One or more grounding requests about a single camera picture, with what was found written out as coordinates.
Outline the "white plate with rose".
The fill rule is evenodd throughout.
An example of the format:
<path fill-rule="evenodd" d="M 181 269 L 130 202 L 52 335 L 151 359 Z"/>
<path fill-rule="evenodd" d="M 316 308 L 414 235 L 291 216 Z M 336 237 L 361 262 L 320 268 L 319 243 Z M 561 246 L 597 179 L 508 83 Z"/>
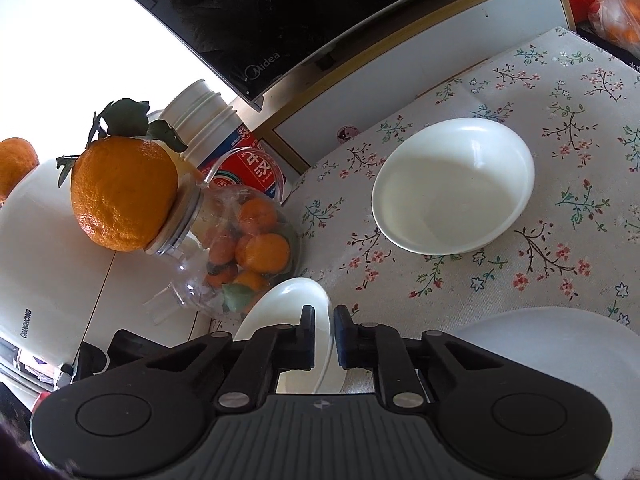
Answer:
<path fill-rule="evenodd" d="M 579 309 L 536 307 L 458 328 L 454 336 L 571 382 L 608 409 L 613 431 L 601 479 L 639 477 L 639 336 L 612 318 Z"/>

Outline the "white cabinet with wood trim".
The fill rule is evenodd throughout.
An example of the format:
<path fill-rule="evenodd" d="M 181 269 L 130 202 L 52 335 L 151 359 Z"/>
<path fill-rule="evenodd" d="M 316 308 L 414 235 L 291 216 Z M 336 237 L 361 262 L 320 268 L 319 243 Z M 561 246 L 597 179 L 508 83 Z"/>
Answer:
<path fill-rule="evenodd" d="M 555 26 L 575 25 L 568 0 L 422 0 L 345 37 L 264 95 L 233 106 L 297 172 L 468 68 Z"/>

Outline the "black induction cooker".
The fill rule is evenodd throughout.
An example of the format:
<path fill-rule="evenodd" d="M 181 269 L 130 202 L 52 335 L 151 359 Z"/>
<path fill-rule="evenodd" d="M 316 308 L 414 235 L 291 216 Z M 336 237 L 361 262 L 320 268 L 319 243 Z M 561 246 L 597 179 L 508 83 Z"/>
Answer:
<path fill-rule="evenodd" d="M 249 106 L 291 70 L 407 0 L 134 0 Z"/>

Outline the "large orange with leaves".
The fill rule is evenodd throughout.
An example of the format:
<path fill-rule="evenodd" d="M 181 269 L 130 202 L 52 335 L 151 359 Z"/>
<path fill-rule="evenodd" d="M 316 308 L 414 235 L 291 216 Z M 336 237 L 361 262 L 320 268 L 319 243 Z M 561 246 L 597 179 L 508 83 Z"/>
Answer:
<path fill-rule="evenodd" d="M 169 154 L 186 144 L 163 119 L 149 120 L 146 101 L 123 98 L 92 116 L 84 151 L 56 159 L 58 184 L 70 181 L 70 203 L 84 233 L 114 252 L 148 246 L 178 192 Z"/>

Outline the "stack of paper cups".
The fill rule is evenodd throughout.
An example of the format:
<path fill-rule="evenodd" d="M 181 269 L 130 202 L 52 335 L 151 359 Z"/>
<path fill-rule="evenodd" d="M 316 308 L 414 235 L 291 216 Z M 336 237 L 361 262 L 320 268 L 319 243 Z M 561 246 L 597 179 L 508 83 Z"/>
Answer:
<path fill-rule="evenodd" d="M 160 118 L 167 122 L 188 147 L 181 153 L 184 160 L 207 136 L 207 131 L 216 122 L 236 115 L 236 110 L 229 105 L 219 92 L 210 90 L 204 79 L 189 84 L 161 112 Z"/>

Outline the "plastic bag of oranges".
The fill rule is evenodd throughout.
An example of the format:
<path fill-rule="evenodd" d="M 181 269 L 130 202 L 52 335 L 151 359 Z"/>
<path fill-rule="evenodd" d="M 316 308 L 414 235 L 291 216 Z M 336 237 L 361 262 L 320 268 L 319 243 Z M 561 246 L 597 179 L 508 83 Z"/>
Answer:
<path fill-rule="evenodd" d="M 639 0 L 594 0 L 588 20 L 600 38 L 639 57 Z"/>

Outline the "floral tablecloth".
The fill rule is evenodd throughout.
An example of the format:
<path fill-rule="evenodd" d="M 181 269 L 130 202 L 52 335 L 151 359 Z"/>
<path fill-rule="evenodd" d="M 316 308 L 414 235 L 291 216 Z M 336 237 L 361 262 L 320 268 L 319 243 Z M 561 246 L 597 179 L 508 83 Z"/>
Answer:
<path fill-rule="evenodd" d="M 639 73 L 556 28 L 317 162 L 300 272 L 359 321 L 639 390 Z"/>

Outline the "white Changhong rice cooker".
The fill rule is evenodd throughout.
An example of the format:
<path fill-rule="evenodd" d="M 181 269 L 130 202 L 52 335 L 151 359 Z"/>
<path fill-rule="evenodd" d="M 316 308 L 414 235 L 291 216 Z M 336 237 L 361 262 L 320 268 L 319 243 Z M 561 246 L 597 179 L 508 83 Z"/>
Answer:
<path fill-rule="evenodd" d="M 30 405 L 60 385 L 82 344 L 106 351 L 118 330 L 165 347 L 204 335 L 204 314 L 180 309 L 155 323 L 146 310 L 174 277 L 160 257 L 89 240 L 55 162 L 39 165 L 1 208 L 2 382 Z"/>

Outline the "clear jar of tangerines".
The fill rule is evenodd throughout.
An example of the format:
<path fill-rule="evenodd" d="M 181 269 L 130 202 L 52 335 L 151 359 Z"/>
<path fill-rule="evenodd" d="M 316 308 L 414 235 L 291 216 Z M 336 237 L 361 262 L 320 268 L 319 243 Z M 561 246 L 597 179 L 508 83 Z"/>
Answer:
<path fill-rule="evenodd" d="M 185 177 L 165 224 L 144 251 L 171 267 L 145 304 L 160 323 L 181 309 L 245 318 L 290 278 L 299 237 L 276 200 L 244 185 L 208 188 Z"/>

